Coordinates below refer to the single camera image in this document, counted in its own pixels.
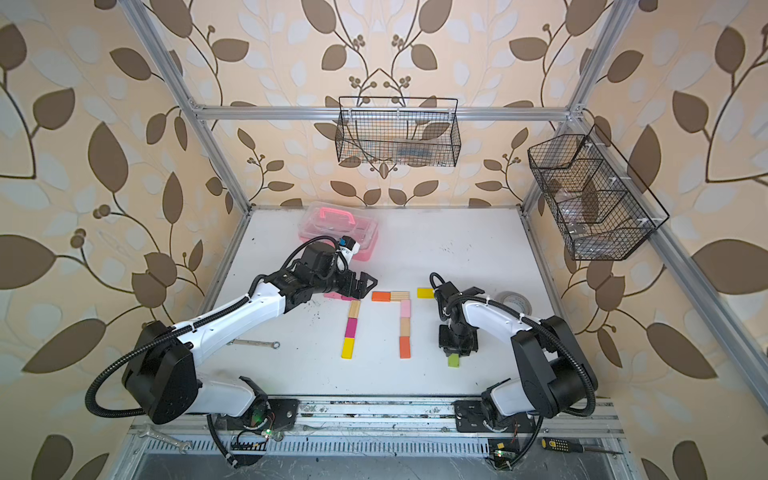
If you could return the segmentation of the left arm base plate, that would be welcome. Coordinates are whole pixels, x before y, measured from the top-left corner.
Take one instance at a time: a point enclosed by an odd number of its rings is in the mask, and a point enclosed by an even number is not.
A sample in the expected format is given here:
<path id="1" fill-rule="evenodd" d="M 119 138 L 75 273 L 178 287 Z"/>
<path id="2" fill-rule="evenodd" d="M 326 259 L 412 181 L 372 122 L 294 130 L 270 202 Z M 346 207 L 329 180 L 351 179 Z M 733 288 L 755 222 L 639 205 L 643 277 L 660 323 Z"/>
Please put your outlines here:
<path id="1" fill-rule="evenodd" d="M 296 398 L 257 399 L 246 425 L 257 431 L 290 430 L 298 418 L 299 405 Z"/>

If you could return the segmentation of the light pink block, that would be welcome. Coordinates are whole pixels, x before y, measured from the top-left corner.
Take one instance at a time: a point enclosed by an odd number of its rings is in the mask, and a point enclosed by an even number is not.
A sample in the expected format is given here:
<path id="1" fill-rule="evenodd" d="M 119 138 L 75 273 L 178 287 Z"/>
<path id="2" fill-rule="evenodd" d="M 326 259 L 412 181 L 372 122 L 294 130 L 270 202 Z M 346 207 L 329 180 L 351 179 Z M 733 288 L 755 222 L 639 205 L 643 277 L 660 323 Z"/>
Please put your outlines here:
<path id="1" fill-rule="evenodd" d="M 400 317 L 401 318 L 410 318 L 412 313 L 412 307 L 411 307 L 411 301 L 410 300 L 401 300 L 400 301 Z"/>
<path id="2" fill-rule="evenodd" d="M 339 293 L 335 293 L 335 292 L 334 293 L 325 293 L 324 297 L 325 298 L 329 298 L 329 299 L 334 299 L 334 300 L 343 300 L 343 301 L 351 301 L 351 300 L 353 300 L 353 298 L 351 298 L 351 297 L 343 296 L 343 295 L 341 295 Z"/>

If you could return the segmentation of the magenta block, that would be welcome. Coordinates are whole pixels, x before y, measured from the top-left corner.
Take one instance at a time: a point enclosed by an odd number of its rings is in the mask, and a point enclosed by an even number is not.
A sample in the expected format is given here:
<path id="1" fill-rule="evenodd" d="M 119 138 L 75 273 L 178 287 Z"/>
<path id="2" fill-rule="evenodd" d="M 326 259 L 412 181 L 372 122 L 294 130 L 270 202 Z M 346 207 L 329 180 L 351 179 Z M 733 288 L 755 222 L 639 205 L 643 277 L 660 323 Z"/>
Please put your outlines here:
<path id="1" fill-rule="evenodd" d="M 346 338 L 352 338 L 352 339 L 355 338 L 357 324 L 358 324 L 357 318 L 349 317 L 347 319 L 346 330 L 345 330 Z"/>

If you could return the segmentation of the wooden block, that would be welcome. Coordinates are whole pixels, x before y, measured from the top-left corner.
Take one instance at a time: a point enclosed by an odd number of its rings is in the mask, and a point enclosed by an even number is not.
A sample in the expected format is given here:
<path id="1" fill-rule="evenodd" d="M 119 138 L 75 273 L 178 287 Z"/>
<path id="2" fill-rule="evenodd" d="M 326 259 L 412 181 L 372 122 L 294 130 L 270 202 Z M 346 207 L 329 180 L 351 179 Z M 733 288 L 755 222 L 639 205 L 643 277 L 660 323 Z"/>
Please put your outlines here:
<path id="1" fill-rule="evenodd" d="M 401 337 L 409 337 L 411 335 L 411 319 L 409 317 L 400 318 L 399 335 Z"/>
<path id="2" fill-rule="evenodd" d="M 361 302 L 359 300 L 352 300 L 350 302 L 350 308 L 348 311 L 348 317 L 358 319 L 360 312 Z"/>
<path id="3" fill-rule="evenodd" d="M 392 302 L 409 301 L 410 293 L 407 291 L 393 291 L 390 293 L 390 300 Z"/>

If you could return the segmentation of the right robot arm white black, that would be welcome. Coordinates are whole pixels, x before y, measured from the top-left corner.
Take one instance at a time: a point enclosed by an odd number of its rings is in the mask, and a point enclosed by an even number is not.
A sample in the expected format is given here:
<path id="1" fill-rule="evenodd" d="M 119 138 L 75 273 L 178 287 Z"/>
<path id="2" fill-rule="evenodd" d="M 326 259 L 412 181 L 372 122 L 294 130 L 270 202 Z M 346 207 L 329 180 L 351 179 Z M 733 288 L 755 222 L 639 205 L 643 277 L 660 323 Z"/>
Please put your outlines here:
<path id="1" fill-rule="evenodd" d="M 484 426 L 503 432 L 514 417 L 552 419 L 564 413 L 587 418 L 597 406 L 598 381 L 571 328 L 560 317 L 532 317 L 490 298 L 457 294 L 438 305 L 440 337 L 450 353 L 472 353 L 484 330 L 512 347 L 517 377 L 481 394 Z"/>

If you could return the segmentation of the yellow block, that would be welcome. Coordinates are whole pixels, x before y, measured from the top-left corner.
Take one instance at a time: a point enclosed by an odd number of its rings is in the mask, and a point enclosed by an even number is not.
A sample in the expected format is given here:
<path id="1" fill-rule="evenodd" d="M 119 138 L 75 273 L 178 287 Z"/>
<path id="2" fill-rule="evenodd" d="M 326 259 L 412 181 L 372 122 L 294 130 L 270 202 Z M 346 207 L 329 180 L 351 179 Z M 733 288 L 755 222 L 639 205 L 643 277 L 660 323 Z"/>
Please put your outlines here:
<path id="1" fill-rule="evenodd" d="M 345 360 L 350 360 L 353 358 L 354 353 L 354 345 L 355 345 L 355 339 L 350 337 L 345 337 L 343 340 L 343 346 L 342 346 L 342 352 L 341 352 L 341 358 Z"/>
<path id="2" fill-rule="evenodd" d="M 418 288 L 417 297 L 419 299 L 433 299 L 434 290 L 432 288 Z"/>

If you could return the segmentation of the pink plastic toolbox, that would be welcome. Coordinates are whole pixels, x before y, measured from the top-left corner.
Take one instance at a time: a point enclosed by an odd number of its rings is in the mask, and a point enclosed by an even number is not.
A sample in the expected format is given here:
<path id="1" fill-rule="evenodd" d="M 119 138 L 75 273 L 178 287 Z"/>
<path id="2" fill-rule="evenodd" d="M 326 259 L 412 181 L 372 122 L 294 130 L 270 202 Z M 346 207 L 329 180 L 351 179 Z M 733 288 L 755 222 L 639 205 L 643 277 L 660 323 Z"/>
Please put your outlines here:
<path id="1" fill-rule="evenodd" d="M 367 262 L 378 240 L 378 225 L 378 218 L 366 210 L 313 202 L 299 222 L 298 231 L 302 241 L 321 235 L 332 236 L 337 240 L 349 236 L 360 246 L 353 259 Z"/>

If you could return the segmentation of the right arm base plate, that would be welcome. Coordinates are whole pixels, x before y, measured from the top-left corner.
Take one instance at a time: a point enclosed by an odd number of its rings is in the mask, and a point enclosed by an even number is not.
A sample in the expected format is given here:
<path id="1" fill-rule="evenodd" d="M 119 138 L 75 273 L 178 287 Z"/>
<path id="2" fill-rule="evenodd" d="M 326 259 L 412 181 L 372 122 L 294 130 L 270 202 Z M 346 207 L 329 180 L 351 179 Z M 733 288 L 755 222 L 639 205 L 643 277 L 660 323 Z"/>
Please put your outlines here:
<path id="1" fill-rule="evenodd" d="M 453 402 L 455 427 L 459 433 L 531 433 L 535 420 L 525 412 L 502 417 L 488 410 L 482 400 L 456 400 Z"/>

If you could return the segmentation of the red-orange block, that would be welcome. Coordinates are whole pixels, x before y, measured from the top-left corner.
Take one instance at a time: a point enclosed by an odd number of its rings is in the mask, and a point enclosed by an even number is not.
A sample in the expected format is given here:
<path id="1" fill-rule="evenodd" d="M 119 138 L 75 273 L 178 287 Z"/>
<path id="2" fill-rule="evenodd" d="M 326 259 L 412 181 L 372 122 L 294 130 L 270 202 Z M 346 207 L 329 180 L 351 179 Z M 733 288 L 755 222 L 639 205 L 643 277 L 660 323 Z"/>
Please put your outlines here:
<path id="1" fill-rule="evenodd" d="M 409 336 L 399 337 L 399 358 L 410 359 L 411 358 L 411 342 Z"/>

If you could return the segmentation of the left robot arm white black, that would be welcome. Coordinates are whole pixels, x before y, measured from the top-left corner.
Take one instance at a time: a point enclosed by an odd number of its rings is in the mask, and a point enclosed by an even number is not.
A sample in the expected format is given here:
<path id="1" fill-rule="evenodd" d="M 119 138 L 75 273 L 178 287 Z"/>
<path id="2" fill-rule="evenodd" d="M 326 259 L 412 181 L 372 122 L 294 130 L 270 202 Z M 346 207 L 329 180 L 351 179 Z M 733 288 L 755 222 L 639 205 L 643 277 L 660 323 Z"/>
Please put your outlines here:
<path id="1" fill-rule="evenodd" d="M 378 284 L 365 272 L 336 272 L 328 279 L 301 277 L 282 269 L 259 275 L 243 296 L 193 320 L 165 328 L 153 322 L 135 348 L 98 374 L 85 393 L 86 409 L 102 418 L 146 415 L 166 424 L 185 414 L 242 417 L 261 408 L 268 396 L 252 379 L 216 379 L 199 373 L 214 353 L 256 326 L 307 303 L 315 294 L 336 292 L 361 300 Z M 115 410 L 100 405 L 97 393 L 113 374 L 123 374 L 124 388 L 138 406 Z"/>

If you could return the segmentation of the orange block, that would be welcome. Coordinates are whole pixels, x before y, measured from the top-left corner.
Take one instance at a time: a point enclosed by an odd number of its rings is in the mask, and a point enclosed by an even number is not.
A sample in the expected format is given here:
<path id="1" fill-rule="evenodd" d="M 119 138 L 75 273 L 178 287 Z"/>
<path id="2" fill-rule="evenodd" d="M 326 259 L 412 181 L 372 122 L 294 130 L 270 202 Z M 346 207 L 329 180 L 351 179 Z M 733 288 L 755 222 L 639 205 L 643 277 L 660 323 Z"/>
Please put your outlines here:
<path id="1" fill-rule="evenodd" d="M 371 299 L 374 302 L 391 302 L 392 296 L 390 292 L 386 291 L 374 291 L 372 293 Z"/>

